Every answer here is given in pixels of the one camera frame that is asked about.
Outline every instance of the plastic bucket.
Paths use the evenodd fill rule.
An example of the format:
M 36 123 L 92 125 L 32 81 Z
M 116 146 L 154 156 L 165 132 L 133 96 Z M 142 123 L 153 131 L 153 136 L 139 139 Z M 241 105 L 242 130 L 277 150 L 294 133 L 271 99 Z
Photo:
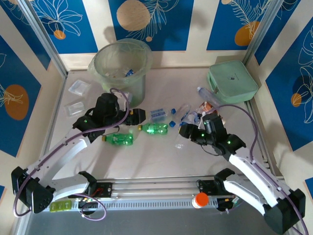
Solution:
M 145 78 L 152 60 L 152 52 L 147 44 L 136 39 L 122 39 L 99 50 L 88 71 L 105 91 L 115 87 L 131 93 L 131 107 L 135 107 L 145 97 Z M 126 70 L 132 70 L 134 74 L 126 76 Z

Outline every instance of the mint green case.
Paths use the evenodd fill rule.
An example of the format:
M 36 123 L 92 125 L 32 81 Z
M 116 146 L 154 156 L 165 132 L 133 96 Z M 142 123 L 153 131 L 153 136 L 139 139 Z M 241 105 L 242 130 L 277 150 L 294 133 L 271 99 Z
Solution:
M 251 100 L 259 89 L 244 64 L 237 60 L 212 65 L 207 81 L 217 98 L 226 104 Z

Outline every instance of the orange bottle cap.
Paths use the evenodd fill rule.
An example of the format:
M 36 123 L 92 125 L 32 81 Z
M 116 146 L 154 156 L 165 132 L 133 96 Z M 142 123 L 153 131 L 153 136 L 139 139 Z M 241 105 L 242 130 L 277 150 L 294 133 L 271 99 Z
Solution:
M 201 192 L 197 194 L 195 201 L 200 207 L 205 207 L 209 203 L 209 197 L 204 192 Z

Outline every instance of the green plastic bottle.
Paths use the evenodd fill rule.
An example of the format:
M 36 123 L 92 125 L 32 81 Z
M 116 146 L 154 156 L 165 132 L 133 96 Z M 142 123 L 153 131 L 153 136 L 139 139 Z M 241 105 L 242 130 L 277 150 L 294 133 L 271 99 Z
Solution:
M 166 135 L 167 134 L 167 124 L 164 123 L 147 123 L 145 125 L 139 125 L 138 130 L 144 131 L 149 135 Z
M 102 137 L 102 141 L 109 142 L 114 145 L 132 145 L 133 144 L 132 134 L 110 134 Z

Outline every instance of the blue bottle cap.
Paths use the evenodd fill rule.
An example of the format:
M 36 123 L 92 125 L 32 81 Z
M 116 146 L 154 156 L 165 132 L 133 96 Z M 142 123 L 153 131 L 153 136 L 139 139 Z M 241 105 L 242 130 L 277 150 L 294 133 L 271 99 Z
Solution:
M 169 123 L 169 125 L 170 125 L 170 127 L 174 127 L 174 126 L 176 125 L 176 123 L 175 123 L 174 121 L 171 121 L 171 122 Z

